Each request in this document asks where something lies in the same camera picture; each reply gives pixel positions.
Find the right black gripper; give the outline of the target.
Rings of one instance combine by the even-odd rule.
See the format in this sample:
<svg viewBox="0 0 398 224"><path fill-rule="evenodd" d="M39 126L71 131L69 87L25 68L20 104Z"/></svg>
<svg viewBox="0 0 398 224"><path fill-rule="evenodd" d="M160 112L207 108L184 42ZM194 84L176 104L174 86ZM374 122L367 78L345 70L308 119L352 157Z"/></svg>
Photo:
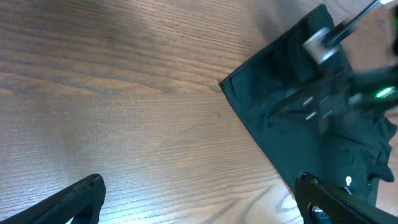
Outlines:
<svg viewBox="0 0 398 224"><path fill-rule="evenodd" d="M336 121L353 122L360 112L389 110L397 106L397 65L362 72L326 70L291 90L273 106L273 114L288 116L297 104L304 113L295 119L321 132Z"/></svg>

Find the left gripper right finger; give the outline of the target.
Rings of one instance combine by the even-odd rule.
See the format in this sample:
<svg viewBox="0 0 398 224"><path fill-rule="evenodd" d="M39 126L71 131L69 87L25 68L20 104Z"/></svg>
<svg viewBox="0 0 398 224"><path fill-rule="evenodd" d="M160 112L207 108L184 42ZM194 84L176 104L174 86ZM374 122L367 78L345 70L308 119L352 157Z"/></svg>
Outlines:
<svg viewBox="0 0 398 224"><path fill-rule="evenodd" d="M314 175L301 173L294 185L294 197L305 224L390 224L397 217L363 202Z"/></svg>

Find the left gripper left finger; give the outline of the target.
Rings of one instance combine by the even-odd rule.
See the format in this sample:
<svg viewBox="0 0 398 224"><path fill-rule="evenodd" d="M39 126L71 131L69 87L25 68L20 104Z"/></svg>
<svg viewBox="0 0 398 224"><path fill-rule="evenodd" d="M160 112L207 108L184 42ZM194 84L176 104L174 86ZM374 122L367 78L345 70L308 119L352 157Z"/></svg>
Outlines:
<svg viewBox="0 0 398 224"><path fill-rule="evenodd" d="M1 223L97 224L105 195L102 176L91 174Z"/></svg>

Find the black polo shirt with logo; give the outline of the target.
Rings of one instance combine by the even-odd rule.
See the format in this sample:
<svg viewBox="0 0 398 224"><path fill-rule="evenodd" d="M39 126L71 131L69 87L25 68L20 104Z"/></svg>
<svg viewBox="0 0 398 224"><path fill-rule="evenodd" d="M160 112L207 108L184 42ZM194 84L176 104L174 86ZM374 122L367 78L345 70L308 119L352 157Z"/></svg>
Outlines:
<svg viewBox="0 0 398 224"><path fill-rule="evenodd" d="M374 205L379 182L394 181L388 166L389 143L397 126L386 111L360 112L353 122L336 121L325 132L295 119L304 113L301 104L293 105L288 116L273 114L276 103L321 72L354 71L341 46L322 64L303 47L314 33L334 26L327 7L317 6L228 75L220 87L289 188L299 174L309 172Z"/></svg>

